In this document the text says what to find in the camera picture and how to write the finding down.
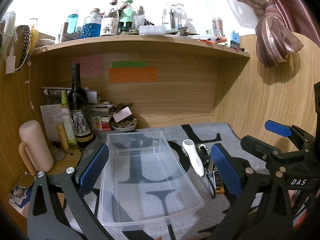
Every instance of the tan handle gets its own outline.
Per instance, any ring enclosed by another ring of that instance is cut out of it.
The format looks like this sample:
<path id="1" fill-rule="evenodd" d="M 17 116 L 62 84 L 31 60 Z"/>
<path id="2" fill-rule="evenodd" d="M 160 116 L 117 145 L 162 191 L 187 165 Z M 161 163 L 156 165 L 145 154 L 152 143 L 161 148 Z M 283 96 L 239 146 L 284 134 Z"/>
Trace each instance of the tan handle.
<path id="1" fill-rule="evenodd" d="M 30 174 L 32 174 L 33 176 L 36 176 L 36 169 L 33 167 L 25 151 L 27 146 L 28 144 L 25 141 L 22 141 L 19 144 L 19 153 Z"/>

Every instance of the white handheld device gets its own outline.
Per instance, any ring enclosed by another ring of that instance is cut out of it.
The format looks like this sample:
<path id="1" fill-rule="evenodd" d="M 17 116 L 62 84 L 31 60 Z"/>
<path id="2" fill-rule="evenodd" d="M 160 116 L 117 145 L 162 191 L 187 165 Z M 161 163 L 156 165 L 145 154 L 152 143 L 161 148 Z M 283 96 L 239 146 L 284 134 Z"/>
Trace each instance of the white handheld device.
<path id="1" fill-rule="evenodd" d="M 204 177 L 204 168 L 202 161 L 197 153 L 195 143 L 192 140 L 184 140 L 182 142 L 182 151 L 188 156 L 191 167 L 198 177 Z"/>

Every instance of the blue gripper pad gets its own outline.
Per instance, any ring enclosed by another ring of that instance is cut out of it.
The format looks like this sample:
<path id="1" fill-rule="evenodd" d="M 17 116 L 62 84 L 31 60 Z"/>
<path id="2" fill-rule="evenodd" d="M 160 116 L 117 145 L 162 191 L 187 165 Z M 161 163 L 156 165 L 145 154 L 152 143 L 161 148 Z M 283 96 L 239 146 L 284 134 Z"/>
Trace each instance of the blue gripper pad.
<path id="1" fill-rule="evenodd" d="M 266 121 L 264 127 L 266 128 L 266 130 L 281 135 L 283 137 L 288 137 L 292 135 L 292 132 L 288 126 L 271 120 Z"/>
<path id="2" fill-rule="evenodd" d="M 239 198 L 242 193 L 241 178 L 225 154 L 228 153 L 220 143 L 212 145 L 210 157 L 214 165 L 221 174 L 223 182 L 226 184 L 229 192 Z"/>
<path id="3" fill-rule="evenodd" d="M 84 158 L 76 167 L 76 183 L 79 186 L 79 195 L 83 197 L 89 194 L 96 183 L 102 169 L 109 159 L 109 148 L 103 143 L 99 143 L 93 152 Z"/>

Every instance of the dark wine bottle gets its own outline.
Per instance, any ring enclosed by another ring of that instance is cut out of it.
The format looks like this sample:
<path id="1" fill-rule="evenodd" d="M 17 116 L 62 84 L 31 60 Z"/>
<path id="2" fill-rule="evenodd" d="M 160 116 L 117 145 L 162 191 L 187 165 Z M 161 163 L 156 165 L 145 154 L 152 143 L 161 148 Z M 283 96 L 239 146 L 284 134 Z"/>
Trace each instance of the dark wine bottle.
<path id="1" fill-rule="evenodd" d="M 92 132 L 88 96 L 81 87 L 80 64 L 72 64 L 72 89 L 68 95 L 68 104 L 78 146 L 85 148 L 95 135 Z"/>

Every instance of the small white bowl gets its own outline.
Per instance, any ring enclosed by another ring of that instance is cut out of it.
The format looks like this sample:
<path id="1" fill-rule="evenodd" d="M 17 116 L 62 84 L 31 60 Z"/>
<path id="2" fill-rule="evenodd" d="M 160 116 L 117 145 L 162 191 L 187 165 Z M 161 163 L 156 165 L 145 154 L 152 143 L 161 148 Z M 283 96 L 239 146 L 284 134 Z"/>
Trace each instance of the small white bowl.
<path id="1" fill-rule="evenodd" d="M 128 127 L 128 128 L 117 128 L 117 127 L 114 127 L 114 126 L 111 126 L 111 127 L 115 131 L 129 132 L 129 131 L 133 131 L 136 128 L 136 125 L 137 124 L 134 124 L 133 126 Z"/>

